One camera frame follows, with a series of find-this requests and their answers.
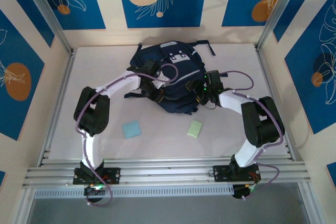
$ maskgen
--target navy blue backpack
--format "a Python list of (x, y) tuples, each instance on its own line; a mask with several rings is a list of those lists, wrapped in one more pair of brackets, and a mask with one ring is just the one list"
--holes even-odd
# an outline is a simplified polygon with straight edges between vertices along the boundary
[[(212, 55), (215, 52), (211, 48), (208, 40), (199, 40), (194, 43), (184, 43), (180, 41), (169, 41), (163, 44), (151, 46), (142, 49), (139, 47), (130, 61), (132, 67), (141, 67), (147, 60), (154, 60), (163, 65), (172, 63), (178, 68), (178, 78), (162, 87), (163, 99), (158, 102), (165, 111), (169, 113), (185, 113), (191, 115), (197, 111), (197, 106), (200, 104), (196, 99), (196, 93), (189, 91), (186, 84), (193, 80), (200, 80), (205, 83), (204, 63), (198, 52), (193, 48), (198, 44), (208, 44)], [(175, 69), (172, 67), (162, 68), (163, 74), (173, 79), (176, 75)], [(128, 93), (124, 97), (146, 97), (147, 94)]]

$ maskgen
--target gray floor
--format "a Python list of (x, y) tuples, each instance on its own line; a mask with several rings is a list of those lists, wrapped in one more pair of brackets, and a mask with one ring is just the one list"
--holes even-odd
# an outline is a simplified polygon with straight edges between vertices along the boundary
[(297, 184), (272, 184), (246, 201), (232, 196), (116, 198), (104, 208), (84, 199), (36, 199), (28, 224), (309, 223)]

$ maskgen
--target white table surface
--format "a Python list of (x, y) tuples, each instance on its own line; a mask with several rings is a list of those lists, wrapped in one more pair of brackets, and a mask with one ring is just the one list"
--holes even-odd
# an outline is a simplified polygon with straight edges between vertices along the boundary
[[(207, 71), (240, 70), (248, 73), (255, 87), (245, 92), (260, 98), (269, 95), (252, 44), (207, 45), (195, 48), (202, 56)], [(75, 132), (73, 112), (81, 90), (108, 83), (129, 66), (137, 46), (78, 48), (59, 120), (51, 143), (50, 159), (81, 158), (81, 138)], [(249, 87), (249, 80), (231, 73), (222, 78), (225, 87)], [(241, 115), (229, 109), (208, 110), (199, 106), (193, 115), (169, 114), (147, 98), (124, 99), (120, 91), (111, 99), (110, 121), (102, 133), (104, 158), (217, 157), (235, 154), (245, 140)], [(138, 120), (142, 134), (125, 139), (121, 124)], [(193, 120), (203, 123), (198, 138), (187, 135)], [(263, 155), (286, 155), (284, 145), (270, 148)]]

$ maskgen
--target light blue sponge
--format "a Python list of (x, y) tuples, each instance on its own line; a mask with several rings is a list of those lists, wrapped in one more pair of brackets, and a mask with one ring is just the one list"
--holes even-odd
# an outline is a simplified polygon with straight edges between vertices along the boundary
[(129, 122), (129, 123), (124, 123), (121, 125), (121, 127), (122, 127), (122, 131), (124, 132), (124, 137), (126, 139), (141, 135), (139, 122), (137, 120)]

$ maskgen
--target light green sponge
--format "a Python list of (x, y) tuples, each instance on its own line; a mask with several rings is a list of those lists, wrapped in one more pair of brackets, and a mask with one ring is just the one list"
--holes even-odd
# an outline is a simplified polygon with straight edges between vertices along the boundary
[(193, 137), (198, 137), (198, 134), (201, 131), (201, 127), (202, 123), (198, 121), (192, 121), (187, 134)]

